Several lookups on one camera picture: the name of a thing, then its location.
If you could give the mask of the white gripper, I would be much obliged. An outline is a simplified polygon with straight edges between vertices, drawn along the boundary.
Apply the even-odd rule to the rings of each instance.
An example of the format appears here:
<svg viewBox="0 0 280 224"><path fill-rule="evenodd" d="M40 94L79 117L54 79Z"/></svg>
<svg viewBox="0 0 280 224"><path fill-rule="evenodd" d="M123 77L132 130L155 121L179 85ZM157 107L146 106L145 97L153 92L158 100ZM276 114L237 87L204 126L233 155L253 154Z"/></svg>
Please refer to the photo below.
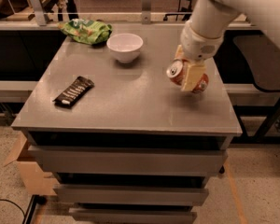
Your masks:
<svg viewBox="0 0 280 224"><path fill-rule="evenodd" d="M223 42L223 34L202 35L192 28L192 22L187 21L180 36L180 45L177 46L175 58L185 61L201 61L212 58ZM205 72L204 63L184 62L184 76L182 91L193 91Z"/></svg>

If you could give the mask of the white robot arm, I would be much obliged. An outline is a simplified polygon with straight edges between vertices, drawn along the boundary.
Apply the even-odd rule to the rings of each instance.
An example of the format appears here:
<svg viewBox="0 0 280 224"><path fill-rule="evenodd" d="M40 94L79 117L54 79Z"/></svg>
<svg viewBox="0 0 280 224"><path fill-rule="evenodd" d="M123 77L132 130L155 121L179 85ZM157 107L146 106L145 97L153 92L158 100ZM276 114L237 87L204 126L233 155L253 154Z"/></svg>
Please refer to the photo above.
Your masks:
<svg viewBox="0 0 280 224"><path fill-rule="evenodd" d="M193 91L205 72L204 61L213 57L228 26L245 15L280 49L280 0L197 0L177 47L186 63L181 90Z"/></svg>

